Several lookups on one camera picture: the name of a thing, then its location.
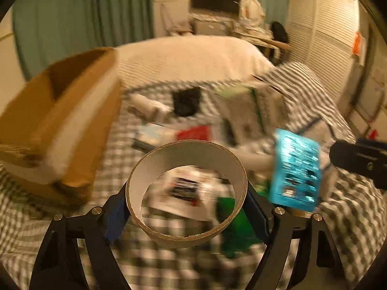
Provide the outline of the green white medicine box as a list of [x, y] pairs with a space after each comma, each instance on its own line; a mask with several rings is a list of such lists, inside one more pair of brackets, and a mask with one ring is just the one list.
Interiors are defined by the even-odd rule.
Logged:
[[262, 81], [223, 88], [211, 96], [238, 145], [271, 136], [289, 121], [282, 93]]

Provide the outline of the brown tape roll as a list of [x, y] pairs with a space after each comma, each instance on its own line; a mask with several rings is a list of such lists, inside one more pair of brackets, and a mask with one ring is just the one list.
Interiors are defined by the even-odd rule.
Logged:
[[[235, 203], [231, 214], [219, 225], [202, 234], [173, 236], [149, 228], [142, 217], [142, 201], [149, 186], [159, 176], [166, 180], [156, 194], [156, 207], [181, 217], [206, 221], [215, 207], [215, 190], [209, 177], [170, 172], [197, 166], [219, 172], [233, 187]], [[247, 196], [247, 174], [238, 157], [210, 141], [182, 140], [155, 148], [134, 166], [126, 183], [127, 207], [137, 225], [158, 244], [167, 248], [187, 248], [202, 244], [221, 233], [240, 212]]]

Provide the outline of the red floss pick box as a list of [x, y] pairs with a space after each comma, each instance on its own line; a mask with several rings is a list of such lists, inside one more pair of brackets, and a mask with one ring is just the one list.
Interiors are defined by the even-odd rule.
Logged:
[[176, 140], [196, 139], [203, 141], [211, 140], [211, 129], [206, 125], [199, 125], [176, 133]]

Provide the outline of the cardboard box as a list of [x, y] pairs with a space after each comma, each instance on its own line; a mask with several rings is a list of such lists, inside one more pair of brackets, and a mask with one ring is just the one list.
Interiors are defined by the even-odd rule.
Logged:
[[28, 193], [79, 206], [92, 194], [121, 107], [117, 51], [95, 48], [49, 65], [1, 114], [1, 165]]

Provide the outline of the white louvered wardrobe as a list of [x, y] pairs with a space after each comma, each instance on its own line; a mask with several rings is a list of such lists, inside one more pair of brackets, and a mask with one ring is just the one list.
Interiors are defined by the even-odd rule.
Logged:
[[306, 64], [338, 102], [354, 64], [357, 0], [289, 0], [286, 31], [293, 62]]

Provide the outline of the wooden vanity desk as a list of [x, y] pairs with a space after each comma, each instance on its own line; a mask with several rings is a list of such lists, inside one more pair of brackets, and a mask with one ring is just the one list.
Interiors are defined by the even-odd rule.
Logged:
[[275, 41], [270, 38], [261, 37], [260, 35], [251, 35], [237, 28], [230, 30], [230, 36], [242, 39], [256, 46], [274, 65], [289, 61], [291, 47], [288, 43]]

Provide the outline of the black bag on chair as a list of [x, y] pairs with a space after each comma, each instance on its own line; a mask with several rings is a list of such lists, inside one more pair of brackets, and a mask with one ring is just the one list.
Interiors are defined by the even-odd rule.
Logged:
[[284, 26], [279, 22], [272, 22], [270, 24], [270, 30], [272, 31], [272, 35], [275, 41], [279, 41], [282, 43], [288, 43], [289, 37], [284, 29]]

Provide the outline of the blue cloud tissue pack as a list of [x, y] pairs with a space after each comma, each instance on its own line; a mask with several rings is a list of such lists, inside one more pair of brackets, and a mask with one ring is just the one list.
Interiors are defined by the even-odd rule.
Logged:
[[173, 129], [158, 124], [141, 125], [134, 135], [132, 147], [144, 153], [173, 142], [176, 132]]

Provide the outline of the checkered bed sheet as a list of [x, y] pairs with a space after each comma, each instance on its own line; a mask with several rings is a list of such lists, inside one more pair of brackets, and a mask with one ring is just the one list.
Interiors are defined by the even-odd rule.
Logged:
[[[290, 62], [263, 75], [281, 90], [289, 108], [288, 128], [298, 132], [320, 118], [337, 138], [354, 142], [316, 74]], [[79, 210], [102, 205], [115, 194], [142, 154], [132, 142], [141, 120], [123, 103], [113, 123], [97, 173], [92, 198]], [[386, 238], [386, 201], [372, 181], [338, 170], [333, 191], [317, 208], [334, 237], [346, 278], [355, 285], [366, 274]], [[16, 284], [27, 289], [33, 263], [58, 206], [49, 206], [23, 191], [6, 171], [1, 172], [1, 262]], [[127, 224], [113, 251], [133, 289], [243, 289], [264, 253], [254, 244], [234, 259], [220, 252], [220, 239], [188, 249], [166, 249], [152, 241], [134, 222]]]

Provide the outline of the round vanity mirror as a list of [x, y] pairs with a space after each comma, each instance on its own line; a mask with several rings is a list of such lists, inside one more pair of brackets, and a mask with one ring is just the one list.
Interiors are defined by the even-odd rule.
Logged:
[[264, 23], [265, 10], [258, 0], [244, 0], [241, 4], [241, 24], [246, 28], [255, 28]]

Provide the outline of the cream quilted blanket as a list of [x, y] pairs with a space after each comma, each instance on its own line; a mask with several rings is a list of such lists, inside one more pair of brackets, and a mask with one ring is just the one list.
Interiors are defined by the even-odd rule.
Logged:
[[116, 48], [125, 88], [156, 82], [246, 80], [274, 65], [256, 46], [235, 37], [161, 37]]

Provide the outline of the teal curtain left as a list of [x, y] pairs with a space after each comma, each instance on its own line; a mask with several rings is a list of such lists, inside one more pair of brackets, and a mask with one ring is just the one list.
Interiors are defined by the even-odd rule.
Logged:
[[16, 0], [12, 13], [26, 80], [73, 54], [154, 36], [152, 0]]

